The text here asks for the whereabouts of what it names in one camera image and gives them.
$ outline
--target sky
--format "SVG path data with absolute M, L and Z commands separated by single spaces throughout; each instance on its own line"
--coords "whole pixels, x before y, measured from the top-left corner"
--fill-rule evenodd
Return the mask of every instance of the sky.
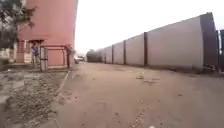
M 222 0 L 79 0 L 75 49 L 86 53 L 184 19 L 212 12 L 224 29 Z

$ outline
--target gate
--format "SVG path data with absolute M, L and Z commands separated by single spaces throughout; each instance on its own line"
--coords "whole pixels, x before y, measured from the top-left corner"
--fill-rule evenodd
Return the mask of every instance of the gate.
M 220 30 L 220 51 L 219 51 L 219 67 L 222 72 L 224 72 L 224 29 Z

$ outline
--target long wall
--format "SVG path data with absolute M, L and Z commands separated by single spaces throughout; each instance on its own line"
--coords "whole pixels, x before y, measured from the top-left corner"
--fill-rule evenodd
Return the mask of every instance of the long wall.
M 147 38 L 148 65 L 182 68 L 203 67 L 200 17 L 149 31 Z
M 105 48 L 105 53 L 106 53 L 106 63 L 112 64 L 113 63 L 112 46 Z
M 124 42 L 114 45 L 114 64 L 124 64 Z
M 217 69 L 219 44 L 212 13 L 206 13 L 145 32 L 106 51 L 107 62 L 115 64 Z

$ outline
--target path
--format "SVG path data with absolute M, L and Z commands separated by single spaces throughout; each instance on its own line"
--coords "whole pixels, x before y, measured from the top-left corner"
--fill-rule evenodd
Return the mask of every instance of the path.
M 224 127 L 224 78 L 106 64 L 78 69 L 63 89 L 70 98 L 58 107 L 60 128 Z

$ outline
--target person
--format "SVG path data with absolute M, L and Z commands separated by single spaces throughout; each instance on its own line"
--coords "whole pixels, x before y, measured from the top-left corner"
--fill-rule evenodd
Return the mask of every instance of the person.
M 37 44 L 33 44 L 32 49 L 33 49 L 33 57 L 34 57 L 33 62 L 34 62 L 34 65 L 37 65 L 37 64 L 39 64 L 39 51 L 38 51 Z

